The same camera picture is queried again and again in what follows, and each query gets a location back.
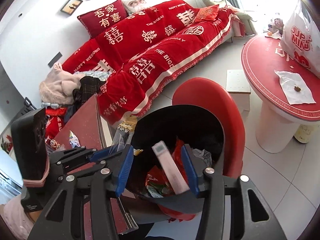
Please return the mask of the white plastic shopping bag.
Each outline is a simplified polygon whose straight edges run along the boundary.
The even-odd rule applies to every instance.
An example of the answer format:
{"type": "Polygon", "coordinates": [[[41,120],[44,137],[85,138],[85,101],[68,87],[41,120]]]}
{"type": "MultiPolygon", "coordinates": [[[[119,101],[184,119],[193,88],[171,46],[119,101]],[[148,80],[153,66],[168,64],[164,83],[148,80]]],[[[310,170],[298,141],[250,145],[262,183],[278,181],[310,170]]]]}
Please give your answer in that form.
{"type": "Polygon", "coordinates": [[[319,77],[319,29],[301,1],[284,24],[280,44],[295,61],[319,77]]]}

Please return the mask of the red curved stool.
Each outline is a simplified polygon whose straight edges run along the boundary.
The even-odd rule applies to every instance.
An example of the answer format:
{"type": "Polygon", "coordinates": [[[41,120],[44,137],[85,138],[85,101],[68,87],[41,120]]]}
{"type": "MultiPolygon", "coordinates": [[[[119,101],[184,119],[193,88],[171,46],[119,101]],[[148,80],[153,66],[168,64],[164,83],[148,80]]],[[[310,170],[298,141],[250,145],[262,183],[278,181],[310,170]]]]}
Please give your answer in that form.
{"type": "Polygon", "coordinates": [[[181,150],[185,144],[201,168],[238,178],[242,172],[245,128],[241,114],[230,94],[212,80],[196,77],[180,85],[172,105],[153,113],[159,125],[158,140],[169,147],[172,158],[189,188],[181,150]]]}

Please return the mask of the red square pillow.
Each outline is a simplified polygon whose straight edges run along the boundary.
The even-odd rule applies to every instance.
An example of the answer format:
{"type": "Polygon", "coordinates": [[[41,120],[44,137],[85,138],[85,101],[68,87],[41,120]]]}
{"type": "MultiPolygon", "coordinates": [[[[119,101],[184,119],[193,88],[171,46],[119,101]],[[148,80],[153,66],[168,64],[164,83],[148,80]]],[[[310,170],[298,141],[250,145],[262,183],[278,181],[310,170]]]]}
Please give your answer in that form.
{"type": "Polygon", "coordinates": [[[90,38],[95,38],[104,30],[127,18],[128,13],[122,0],[79,15],[78,20],[88,31],[90,38]]]}

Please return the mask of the white printed cushion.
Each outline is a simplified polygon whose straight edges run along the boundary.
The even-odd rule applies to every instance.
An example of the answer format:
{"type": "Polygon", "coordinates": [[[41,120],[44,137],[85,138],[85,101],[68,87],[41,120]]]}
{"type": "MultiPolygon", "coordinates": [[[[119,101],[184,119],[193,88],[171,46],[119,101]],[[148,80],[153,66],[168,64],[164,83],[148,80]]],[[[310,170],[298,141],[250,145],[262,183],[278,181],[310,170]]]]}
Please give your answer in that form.
{"type": "Polygon", "coordinates": [[[145,0],[124,0],[122,4],[129,15],[140,12],[149,7],[145,0]]]}

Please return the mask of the pink fluffy coat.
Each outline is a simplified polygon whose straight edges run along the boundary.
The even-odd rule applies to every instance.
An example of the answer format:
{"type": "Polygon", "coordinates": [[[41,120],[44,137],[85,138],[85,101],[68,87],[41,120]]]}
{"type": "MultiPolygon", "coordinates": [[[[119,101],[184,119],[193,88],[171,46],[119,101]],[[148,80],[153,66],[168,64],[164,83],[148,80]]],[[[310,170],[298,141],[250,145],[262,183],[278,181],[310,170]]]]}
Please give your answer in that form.
{"type": "Polygon", "coordinates": [[[80,77],[63,70],[61,63],[56,62],[39,85],[40,98],[46,103],[72,105],[73,90],[80,87],[80,77]]]}

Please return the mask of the black round trash bin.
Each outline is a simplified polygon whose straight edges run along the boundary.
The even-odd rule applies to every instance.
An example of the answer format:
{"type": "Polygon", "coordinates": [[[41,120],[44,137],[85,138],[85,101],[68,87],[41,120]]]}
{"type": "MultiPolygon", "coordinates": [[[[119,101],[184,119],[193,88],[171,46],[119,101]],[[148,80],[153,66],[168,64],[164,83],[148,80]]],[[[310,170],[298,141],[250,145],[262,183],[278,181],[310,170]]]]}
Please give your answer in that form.
{"type": "Polygon", "coordinates": [[[204,166],[214,167],[224,145],[224,132],[218,118],[210,111],[194,105],[174,105],[158,109],[138,120],[131,140],[135,150],[126,189],[143,199],[181,213],[199,213],[203,200],[192,191],[176,194],[152,147],[164,142],[178,170],[187,179],[181,150],[189,145],[204,166]]]}

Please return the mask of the red dotted plastic bag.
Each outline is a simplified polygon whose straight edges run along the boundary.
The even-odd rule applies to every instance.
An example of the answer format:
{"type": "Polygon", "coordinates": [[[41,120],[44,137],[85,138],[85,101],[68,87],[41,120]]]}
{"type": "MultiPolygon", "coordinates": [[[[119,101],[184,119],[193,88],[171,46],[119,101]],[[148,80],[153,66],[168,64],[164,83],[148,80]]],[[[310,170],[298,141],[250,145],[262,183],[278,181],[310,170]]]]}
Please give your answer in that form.
{"type": "MultiPolygon", "coordinates": [[[[180,139],[177,139],[175,149],[174,151],[171,151],[170,154],[183,178],[188,183],[187,175],[185,174],[181,158],[181,148],[183,145],[184,142],[180,139]]],[[[158,166],[154,166],[147,173],[145,186],[148,194],[152,198],[164,198],[175,195],[162,167],[159,168],[158,166]]]]}

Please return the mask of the white napkin on table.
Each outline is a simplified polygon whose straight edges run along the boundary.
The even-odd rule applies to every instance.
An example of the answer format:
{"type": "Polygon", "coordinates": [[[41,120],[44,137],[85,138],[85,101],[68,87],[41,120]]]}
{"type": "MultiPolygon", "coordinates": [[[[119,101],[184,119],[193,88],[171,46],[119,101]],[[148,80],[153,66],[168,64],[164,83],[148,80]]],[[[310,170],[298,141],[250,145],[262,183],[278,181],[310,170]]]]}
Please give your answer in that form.
{"type": "Polygon", "coordinates": [[[315,104],[313,94],[298,73],[278,71],[279,83],[289,105],[315,104]]]}

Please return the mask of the pink slim box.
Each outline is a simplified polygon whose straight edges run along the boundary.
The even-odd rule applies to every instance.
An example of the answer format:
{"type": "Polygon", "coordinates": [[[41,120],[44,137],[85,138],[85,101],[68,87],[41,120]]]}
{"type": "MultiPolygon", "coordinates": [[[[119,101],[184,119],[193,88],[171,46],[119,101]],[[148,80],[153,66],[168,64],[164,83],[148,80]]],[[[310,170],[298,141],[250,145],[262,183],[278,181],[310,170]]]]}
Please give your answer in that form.
{"type": "Polygon", "coordinates": [[[176,166],[168,148],[163,141],[160,141],[152,146],[161,167],[175,194],[182,194],[189,190],[189,186],[178,167],[176,166]]]}

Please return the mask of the blue a2 milk pouch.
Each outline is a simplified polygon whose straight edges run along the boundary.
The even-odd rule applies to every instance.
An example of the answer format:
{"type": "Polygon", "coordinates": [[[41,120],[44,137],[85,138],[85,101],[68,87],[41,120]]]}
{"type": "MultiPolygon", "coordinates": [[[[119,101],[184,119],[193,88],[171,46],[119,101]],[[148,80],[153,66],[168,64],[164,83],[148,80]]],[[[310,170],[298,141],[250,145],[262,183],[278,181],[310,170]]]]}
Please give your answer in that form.
{"type": "Polygon", "coordinates": [[[72,131],[69,132],[69,143],[72,148],[81,146],[78,137],[72,131]]]}

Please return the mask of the clear plastic bag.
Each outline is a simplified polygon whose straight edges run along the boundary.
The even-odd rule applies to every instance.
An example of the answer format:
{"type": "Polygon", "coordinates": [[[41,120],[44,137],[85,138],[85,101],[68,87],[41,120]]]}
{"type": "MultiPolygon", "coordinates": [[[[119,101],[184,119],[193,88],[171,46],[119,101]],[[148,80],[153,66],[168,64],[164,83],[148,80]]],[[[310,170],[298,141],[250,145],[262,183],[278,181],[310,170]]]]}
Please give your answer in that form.
{"type": "Polygon", "coordinates": [[[125,121],[117,126],[116,133],[112,141],[112,146],[115,147],[116,151],[121,151],[127,144],[131,144],[137,122],[137,117],[130,115],[126,117],[125,121]]]}

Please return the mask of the red covered sofa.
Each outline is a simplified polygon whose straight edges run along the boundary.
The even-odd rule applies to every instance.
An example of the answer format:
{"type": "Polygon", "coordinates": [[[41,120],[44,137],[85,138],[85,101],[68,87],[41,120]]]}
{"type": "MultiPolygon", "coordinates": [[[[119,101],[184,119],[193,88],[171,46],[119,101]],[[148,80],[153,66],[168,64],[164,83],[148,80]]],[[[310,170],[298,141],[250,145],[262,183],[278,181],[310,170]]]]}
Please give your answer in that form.
{"type": "Polygon", "coordinates": [[[229,6],[215,21],[194,23],[199,8],[170,0],[125,18],[84,43],[63,70],[108,74],[98,103],[112,125],[128,115],[143,115],[171,81],[208,56],[240,19],[229,6]]]}

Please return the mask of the black clothing pile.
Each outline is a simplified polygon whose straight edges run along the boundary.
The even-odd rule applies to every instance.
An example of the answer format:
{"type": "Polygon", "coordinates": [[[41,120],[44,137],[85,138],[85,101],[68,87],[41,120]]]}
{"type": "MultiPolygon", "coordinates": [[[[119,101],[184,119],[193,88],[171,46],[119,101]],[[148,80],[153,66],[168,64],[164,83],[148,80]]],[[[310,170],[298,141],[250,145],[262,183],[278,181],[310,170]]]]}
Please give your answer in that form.
{"type": "Polygon", "coordinates": [[[85,76],[80,80],[80,88],[73,90],[74,103],[67,107],[64,116],[65,124],[94,94],[100,93],[100,87],[105,83],[97,77],[85,76]]]}

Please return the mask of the black upright vacuum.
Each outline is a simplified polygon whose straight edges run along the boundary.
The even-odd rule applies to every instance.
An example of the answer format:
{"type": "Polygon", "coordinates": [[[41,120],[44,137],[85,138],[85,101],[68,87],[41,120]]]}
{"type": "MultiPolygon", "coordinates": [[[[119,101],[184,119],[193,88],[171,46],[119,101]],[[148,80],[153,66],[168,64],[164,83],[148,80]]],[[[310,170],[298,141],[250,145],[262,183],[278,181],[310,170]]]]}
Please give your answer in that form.
{"type": "Polygon", "coordinates": [[[18,113],[15,115],[14,120],[18,119],[24,115],[26,115],[27,113],[36,110],[37,108],[32,104],[31,100],[28,97],[24,98],[23,101],[23,107],[20,111],[18,111],[18,113]]]}

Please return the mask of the small left photo frame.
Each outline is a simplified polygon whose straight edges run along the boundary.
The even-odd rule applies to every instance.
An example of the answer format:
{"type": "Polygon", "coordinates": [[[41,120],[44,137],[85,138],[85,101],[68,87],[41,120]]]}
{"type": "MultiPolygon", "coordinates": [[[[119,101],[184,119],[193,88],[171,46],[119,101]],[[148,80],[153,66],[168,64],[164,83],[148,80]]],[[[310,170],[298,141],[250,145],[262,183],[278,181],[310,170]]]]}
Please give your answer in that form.
{"type": "Polygon", "coordinates": [[[60,9],[61,12],[71,16],[76,9],[80,6],[82,0],[68,0],[65,5],[60,9]]]}

